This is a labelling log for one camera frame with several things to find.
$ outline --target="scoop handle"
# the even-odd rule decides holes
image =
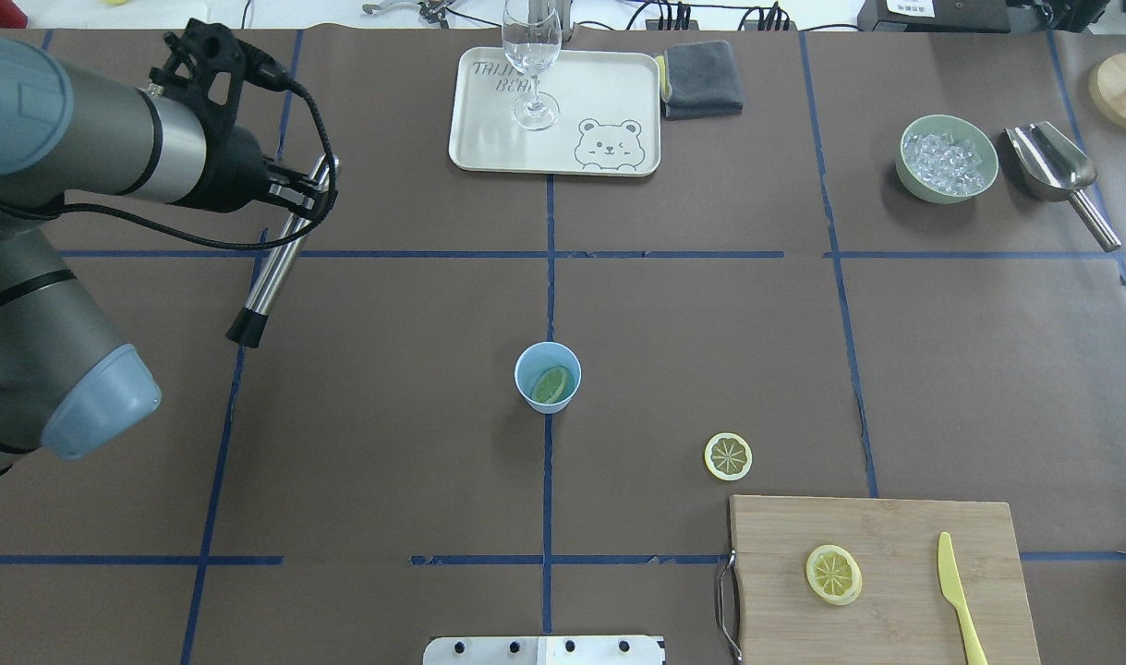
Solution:
[[[1120,240],[1112,232],[1112,227],[1108,226],[1108,221],[1096,208],[1096,204],[1088,198],[1085,190],[1078,189],[1067,200],[1072,204],[1073,208],[1076,208],[1078,214],[1083,219],[1083,226],[1087,226],[1092,232],[1092,236],[1100,244],[1100,249],[1106,252],[1115,252],[1116,249],[1120,248]]]

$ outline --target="knife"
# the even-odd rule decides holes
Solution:
[[[977,640],[977,631],[973,630],[973,617],[969,615],[969,605],[964,601],[964,587],[960,586],[960,575],[956,572],[956,555],[953,554],[953,536],[948,531],[939,533],[938,547],[936,547],[936,568],[939,573],[939,590],[944,593],[944,600],[951,603],[956,609],[956,615],[960,620],[960,638],[964,639],[964,659],[969,665],[989,665],[985,662],[985,653],[981,651],[981,641]]]

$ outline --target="cutting board handle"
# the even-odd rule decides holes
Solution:
[[[739,642],[732,637],[731,631],[727,630],[727,613],[724,611],[723,603],[723,582],[727,578],[727,573],[731,573],[731,584],[735,590],[735,635],[739,635],[739,577],[735,575],[735,550],[731,550],[731,555],[727,556],[726,563],[723,564],[722,570],[718,570],[718,593],[715,595],[714,613],[718,619],[718,627],[723,630],[724,638],[727,639],[727,644],[731,645],[731,654],[734,657],[735,663],[743,662],[743,649],[739,648]]]

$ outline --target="wine glass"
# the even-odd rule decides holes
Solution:
[[[512,101],[512,119],[530,132],[544,131],[558,119],[557,100],[537,91],[538,75],[563,48],[557,0],[504,0],[501,42],[509,64],[529,77],[529,92]]]

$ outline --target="cutting board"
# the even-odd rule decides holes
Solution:
[[[936,539],[953,549],[990,665],[1037,665],[1010,506],[1006,503],[731,497],[748,664],[964,665],[956,611],[936,573]],[[813,594],[805,559],[837,543],[861,568],[858,601]]]

